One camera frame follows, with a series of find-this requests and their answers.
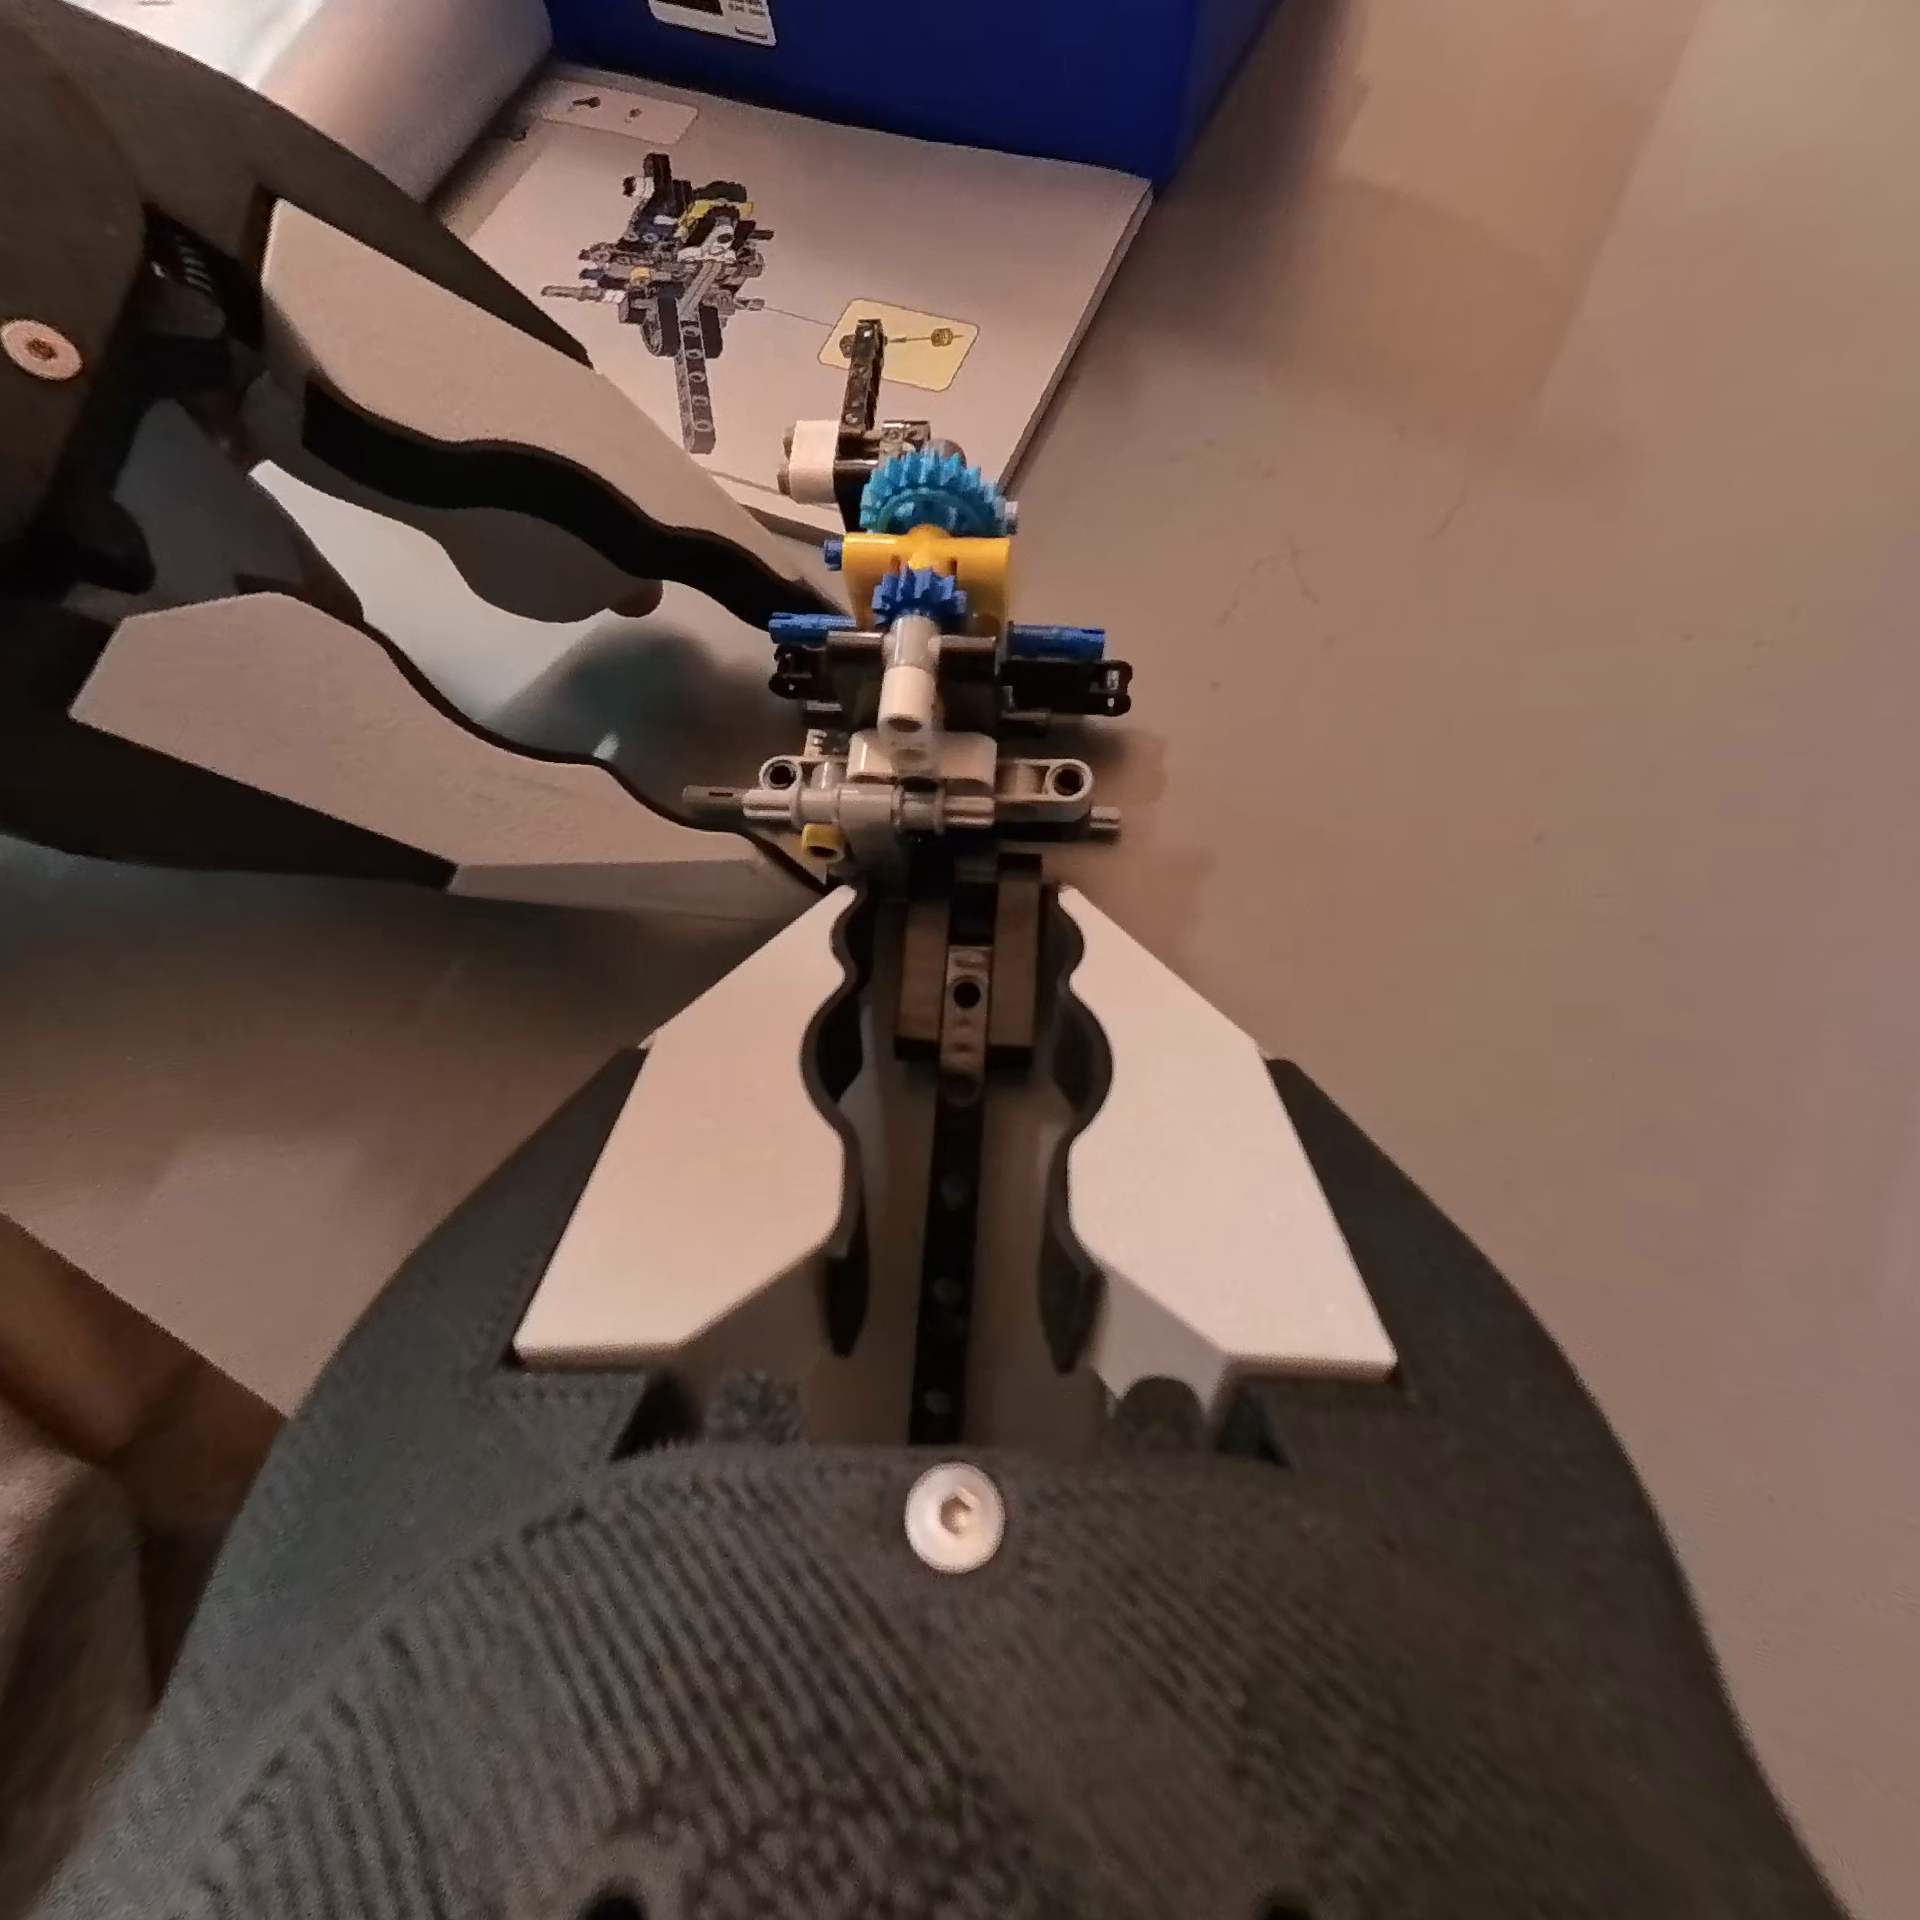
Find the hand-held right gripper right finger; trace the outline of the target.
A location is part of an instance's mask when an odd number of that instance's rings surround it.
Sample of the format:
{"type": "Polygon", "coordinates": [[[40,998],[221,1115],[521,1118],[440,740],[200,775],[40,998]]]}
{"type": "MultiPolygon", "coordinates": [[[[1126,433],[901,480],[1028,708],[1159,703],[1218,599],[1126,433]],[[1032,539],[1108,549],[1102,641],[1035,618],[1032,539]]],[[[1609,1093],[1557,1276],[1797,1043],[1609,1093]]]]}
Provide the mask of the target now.
{"type": "Polygon", "coordinates": [[[1260,1043],[1087,892],[1067,1005],[1102,1066],[1066,1149],[1066,1227],[1101,1300],[1087,1363],[1112,1393],[1167,1380],[1385,1382],[1396,1347],[1260,1043]]]}

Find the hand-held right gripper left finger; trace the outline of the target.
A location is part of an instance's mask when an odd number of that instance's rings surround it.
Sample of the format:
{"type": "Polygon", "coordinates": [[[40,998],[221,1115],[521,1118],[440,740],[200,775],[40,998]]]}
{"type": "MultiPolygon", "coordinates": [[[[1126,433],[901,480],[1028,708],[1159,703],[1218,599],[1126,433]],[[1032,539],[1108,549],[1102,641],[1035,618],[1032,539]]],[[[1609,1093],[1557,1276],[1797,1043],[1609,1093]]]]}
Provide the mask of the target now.
{"type": "Polygon", "coordinates": [[[809,1043],[847,998],[837,884],[640,1050],[517,1326],[527,1367],[818,1367],[853,1144],[809,1043]]]}

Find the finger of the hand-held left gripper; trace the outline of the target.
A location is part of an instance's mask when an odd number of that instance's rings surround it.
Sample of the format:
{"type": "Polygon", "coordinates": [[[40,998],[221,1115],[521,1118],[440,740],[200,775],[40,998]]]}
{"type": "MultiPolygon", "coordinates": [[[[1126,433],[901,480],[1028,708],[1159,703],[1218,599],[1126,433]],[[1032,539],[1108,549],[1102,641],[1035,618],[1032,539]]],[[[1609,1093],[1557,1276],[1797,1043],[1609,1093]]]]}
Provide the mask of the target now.
{"type": "Polygon", "coordinates": [[[644,582],[754,630],[842,612],[827,564],[777,539],[591,365],[277,202],[261,318],[304,480],[419,526],[527,618],[624,609],[644,582]]]}
{"type": "Polygon", "coordinates": [[[70,717],[433,854],[459,897],[776,920],[824,893],[751,833],[673,819],[599,757],[477,726],[386,635],[288,592],[123,618],[70,717]]]}

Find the black lego beam assembly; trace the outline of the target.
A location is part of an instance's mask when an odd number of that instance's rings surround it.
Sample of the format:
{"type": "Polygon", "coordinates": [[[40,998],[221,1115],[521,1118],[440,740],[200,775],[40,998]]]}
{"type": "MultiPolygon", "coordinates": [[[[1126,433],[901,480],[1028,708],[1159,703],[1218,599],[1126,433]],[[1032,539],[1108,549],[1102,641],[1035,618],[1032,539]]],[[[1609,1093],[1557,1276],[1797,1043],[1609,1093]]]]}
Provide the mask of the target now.
{"type": "Polygon", "coordinates": [[[929,1090],[906,1443],[928,1466],[1071,1436],[1051,914],[1043,848],[922,853],[901,893],[895,1057],[929,1090]]]}

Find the lego gear model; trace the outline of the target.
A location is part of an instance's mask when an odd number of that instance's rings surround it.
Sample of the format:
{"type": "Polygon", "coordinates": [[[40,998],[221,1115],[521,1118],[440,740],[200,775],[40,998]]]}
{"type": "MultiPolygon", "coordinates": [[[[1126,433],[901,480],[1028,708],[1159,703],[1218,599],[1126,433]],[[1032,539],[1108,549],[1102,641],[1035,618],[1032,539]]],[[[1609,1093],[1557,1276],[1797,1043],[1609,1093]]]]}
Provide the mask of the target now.
{"type": "Polygon", "coordinates": [[[834,422],[801,422],[781,491],[837,508],[820,559],[849,609],[769,618],[772,688],[801,750],[748,788],[685,788],[708,826],[788,833],[870,875],[935,838],[1115,842],[1082,757],[1025,750],[1051,720],[1126,717],[1131,663],[1108,632],[1016,618],[1016,500],[928,422],[882,418],[888,327],[861,318],[834,422]]]}

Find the lego instruction booklet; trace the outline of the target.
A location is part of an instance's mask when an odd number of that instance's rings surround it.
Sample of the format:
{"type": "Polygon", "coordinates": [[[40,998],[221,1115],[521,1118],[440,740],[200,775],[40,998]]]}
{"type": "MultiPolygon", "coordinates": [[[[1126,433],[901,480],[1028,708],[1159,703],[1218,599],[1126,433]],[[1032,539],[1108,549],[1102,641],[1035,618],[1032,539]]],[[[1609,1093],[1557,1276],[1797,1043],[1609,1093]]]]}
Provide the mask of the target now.
{"type": "Polygon", "coordinates": [[[540,2],[103,2],[325,129],[559,321],[772,526],[834,530],[827,418],[998,489],[1148,207],[1144,180],[561,64],[540,2]]]}

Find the blue cardboard box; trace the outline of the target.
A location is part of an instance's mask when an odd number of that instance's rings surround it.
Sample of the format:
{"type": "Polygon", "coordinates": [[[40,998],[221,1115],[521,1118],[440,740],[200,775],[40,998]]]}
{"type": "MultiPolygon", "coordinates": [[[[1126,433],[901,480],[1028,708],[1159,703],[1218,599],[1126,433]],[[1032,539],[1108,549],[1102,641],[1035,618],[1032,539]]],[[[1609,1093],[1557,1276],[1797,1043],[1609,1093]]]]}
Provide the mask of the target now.
{"type": "Polygon", "coordinates": [[[1178,173],[1277,2],[546,2],[559,58],[1003,154],[1178,173]]]}

